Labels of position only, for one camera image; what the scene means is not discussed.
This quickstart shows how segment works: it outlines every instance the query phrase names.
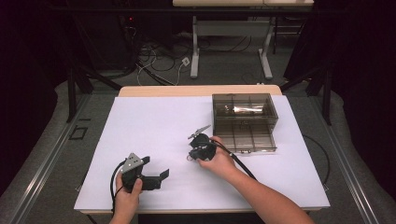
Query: person's right hand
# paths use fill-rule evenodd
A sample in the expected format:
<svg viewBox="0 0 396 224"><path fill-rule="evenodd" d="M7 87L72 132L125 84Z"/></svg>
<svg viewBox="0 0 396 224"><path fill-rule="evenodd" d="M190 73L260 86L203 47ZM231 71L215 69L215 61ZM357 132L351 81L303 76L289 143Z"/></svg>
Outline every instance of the person's right hand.
<svg viewBox="0 0 396 224"><path fill-rule="evenodd" d="M222 144L221 139L217 136L213 136L210 139L215 140ZM202 161L199 159L197 161L201 165L201 167L210 170L214 174L224 179L226 179L226 177L229 176L235 170L238 170L235 167L233 158L220 147L216 148L216 154L211 161Z"/></svg>
<svg viewBox="0 0 396 224"><path fill-rule="evenodd" d="M116 188L119 189L116 195L116 207L114 217L110 224L130 223L134 217L134 212L139 205L139 195L142 192L143 181L139 178L134 182L132 192L127 190L122 185L122 174L119 172L116 177Z"/></svg>

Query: black curtain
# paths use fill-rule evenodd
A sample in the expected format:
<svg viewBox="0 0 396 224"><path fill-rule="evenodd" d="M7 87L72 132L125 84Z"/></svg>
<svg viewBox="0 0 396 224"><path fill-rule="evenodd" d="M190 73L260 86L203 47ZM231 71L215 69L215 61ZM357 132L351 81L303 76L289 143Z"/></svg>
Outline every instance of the black curtain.
<svg viewBox="0 0 396 224"><path fill-rule="evenodd" d="M378 183L396 199L396 25L394 1L315 2L347 10L337 18L310 18L284 77L314 67L332 71L332 90L344 100L352 142ZM312 83L322 81L321 74Z"/></svg>
<svg viewBox="0 0 396 224"><path fill-rule="evenodd" d="M21 169L57 103L66 69L53 48L36 1L0 3L0 194Z"/></svg>

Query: white tabletop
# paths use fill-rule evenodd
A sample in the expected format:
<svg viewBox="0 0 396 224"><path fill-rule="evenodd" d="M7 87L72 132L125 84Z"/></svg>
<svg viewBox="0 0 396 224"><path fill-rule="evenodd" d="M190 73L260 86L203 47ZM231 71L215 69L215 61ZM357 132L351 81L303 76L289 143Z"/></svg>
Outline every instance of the white tabletop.
<svg viewBox="0 0 396 224"><path fill-rule="evenodd" d="M241 156L259 181L278 190L303 209L329 207L318 173L285 96L272 96L279 116L273 155ZM196 129L212 123L210 96L117 97L94 152L75 204L83 213L110 213L110 177L131 152L150 156L143 175L170 169L161 189L140 196L137 213L209 213L252 211L228 183L188 161ZM211 135L212 130L205 131Z"/></svg>
<svg viewBox="0 0 396 224"><path fill-rule="evenodd" d="M314 0L173 0L174 7L312 6Z"/></svg>

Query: table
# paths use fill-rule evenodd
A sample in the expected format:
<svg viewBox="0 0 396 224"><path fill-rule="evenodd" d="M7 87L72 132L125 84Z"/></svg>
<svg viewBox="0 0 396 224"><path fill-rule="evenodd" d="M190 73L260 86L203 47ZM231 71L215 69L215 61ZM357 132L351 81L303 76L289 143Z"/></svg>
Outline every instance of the table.
<svg viewBox="0 0 396 224"><path fill-rule="evenodd" d="M272 85L124 87L108 116L75 209L84 214L111 213L109 181L115 167L133 152L150 156L143 175L170 169L162 188L140 196L137 214L252 212L228 183L188 161L187 137L211 121L212 93L272 94L279 120L272 155L239 159L269 187L285 194L303 209L329 207L315 166L286 96ZM205 131L210 135L212 130Z"/></svg>
<svg viewBox="0 0 396 224"><path fill-rule="evenodd" d="M174 7L311 7L313 0L173 0ZM267 59L271 36L274 30L272 18L268 21L198 21L192 17L191 78L198 77L199 35L250 35L265 36L259 56L266 79L272 79Z"/></svg>

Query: wrist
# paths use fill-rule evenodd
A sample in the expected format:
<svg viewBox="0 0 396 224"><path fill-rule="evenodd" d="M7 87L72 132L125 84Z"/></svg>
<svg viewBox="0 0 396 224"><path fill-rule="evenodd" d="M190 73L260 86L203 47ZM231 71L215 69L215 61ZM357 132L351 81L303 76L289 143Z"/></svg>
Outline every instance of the wrist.
<svg viewBox="0 0 396 224"><path fill-rule="evenodd" d="M131 223L131 218L127 217L120 217L117 215L114 215L113 218L111 218L110 224L129 224Z"/></svg>
<svg viewBox="0 0 396 224"><path fill-rule="evenodd" d="M227 171L227 174L222 176L223 179L225 179L227 182L232 184L235 180L240 179L241 175L245 175L241 170L239 170L237 167L233 167L229 171Z"/></svg>

